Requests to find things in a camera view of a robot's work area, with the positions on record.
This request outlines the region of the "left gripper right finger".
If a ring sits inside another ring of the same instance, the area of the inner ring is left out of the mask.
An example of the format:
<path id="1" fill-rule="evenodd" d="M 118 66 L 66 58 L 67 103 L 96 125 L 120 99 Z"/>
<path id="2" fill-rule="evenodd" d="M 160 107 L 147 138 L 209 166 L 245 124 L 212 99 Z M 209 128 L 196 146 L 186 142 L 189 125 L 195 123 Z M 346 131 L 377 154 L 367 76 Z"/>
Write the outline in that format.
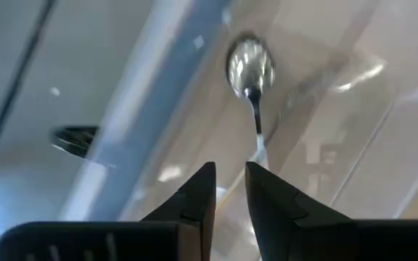
<path id="1" fill-rule="evenodd" d="M 263 260 L 418 260 L 418 220 L 347 217 L 256 162 L 245 188 Z"/>

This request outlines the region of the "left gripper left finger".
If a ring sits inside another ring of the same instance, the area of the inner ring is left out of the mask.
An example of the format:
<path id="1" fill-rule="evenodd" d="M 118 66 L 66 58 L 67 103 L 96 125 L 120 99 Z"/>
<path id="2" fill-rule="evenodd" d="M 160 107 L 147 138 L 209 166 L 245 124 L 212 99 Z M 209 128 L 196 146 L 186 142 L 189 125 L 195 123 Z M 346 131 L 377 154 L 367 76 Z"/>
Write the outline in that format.
<path id="1" fill-rule="evenodd" d="M 0 261 L 209 260 L 216 165 L 206 162 L 140 221 L 30 222 L 0 238 Z"/>

